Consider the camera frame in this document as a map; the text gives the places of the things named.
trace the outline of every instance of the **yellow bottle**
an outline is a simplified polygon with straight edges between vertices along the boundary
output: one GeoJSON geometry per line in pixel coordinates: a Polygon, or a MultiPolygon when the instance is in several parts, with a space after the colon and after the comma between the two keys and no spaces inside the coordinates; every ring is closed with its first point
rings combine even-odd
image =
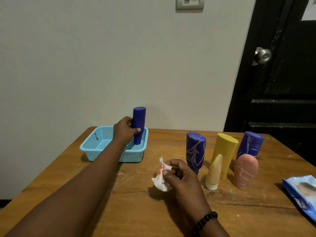
{"type": "Polygon", "coordinates": [[[210,165],[209,171],[207,173],[205,186],[211,191],[214,191],[217,189],[219,176],[221,175],[222,160],[223,160],[223,156],[218,155],[215,158],[215,160],[213,160],[212,164],[210,165]]]}
{"type": "Polygon", "coordinates": [[[221,171],[222,179],[226,179],[227,171],[228,171],[230,162],[232,161],[232,157],[237,145],[238,145],[238,140],[231,137],[230,135],[226,135],[223,133],[217,134],[211,164],[214,161],[216,156],[218,156],[219,154],[223,156],[222,171],[221,171]]]}

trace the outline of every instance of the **white bottle cap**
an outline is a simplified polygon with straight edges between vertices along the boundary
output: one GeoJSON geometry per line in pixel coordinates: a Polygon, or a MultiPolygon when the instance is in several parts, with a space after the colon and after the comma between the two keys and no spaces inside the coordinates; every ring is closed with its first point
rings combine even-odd
{"type": "Polygon", "coordinates": [[[217,185],[210,185],[210,184],[208,184],[208,183],[205,182],[205,186],[206,186],[209,190],[214,191],[214,190],[217,189],[218,184],[217,184],[217,185]]]}

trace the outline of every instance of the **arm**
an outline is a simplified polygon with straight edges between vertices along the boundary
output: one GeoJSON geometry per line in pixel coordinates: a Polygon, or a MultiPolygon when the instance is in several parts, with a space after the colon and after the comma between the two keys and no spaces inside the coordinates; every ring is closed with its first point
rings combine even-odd
{"type": "MultiPolygon", "coordinates": [[[[173,167],[170,172],[166,170],[162,172],[164,179],[174,189],[180,207],[185,215],[189,217],[191,227],[194,227],[205,215],[211,212],[198,176],[183,160],[171,159],[166,161],[166,164],[173,167]]],[[[229,237],[229,234],[217,219],[208,221],[200,230],[200,235],[205,237],[229,237]]]]}
{"type": "Polygon", "coordinates": [[[88,167],[31,210],[6,236],[83,235],[113,179],[120,156],[140,129],[125,117],[114,125],[113,140],[88,167]]]}

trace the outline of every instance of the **person's left hand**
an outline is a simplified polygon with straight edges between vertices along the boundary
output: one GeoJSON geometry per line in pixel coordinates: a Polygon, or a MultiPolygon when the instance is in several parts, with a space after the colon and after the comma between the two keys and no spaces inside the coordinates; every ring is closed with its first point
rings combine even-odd
{"type": "Polygon", "coordinates": [[[141,131],[140,128],[131,128],[132,121],[133,118],[125,116],[118,123],[116,123],[113,126],[113,140],[118,140],[127,145],[133,139],[133,136],[141,131]]]}

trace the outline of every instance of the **light switch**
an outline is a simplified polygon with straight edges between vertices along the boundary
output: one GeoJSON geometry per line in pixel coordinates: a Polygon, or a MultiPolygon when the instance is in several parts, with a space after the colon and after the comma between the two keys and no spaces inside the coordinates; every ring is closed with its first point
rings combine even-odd
{"type": "Polygon", "coordinates": [[[177,0],[177,10],[201,10],[204,3],[205,0],[177,0]]]}

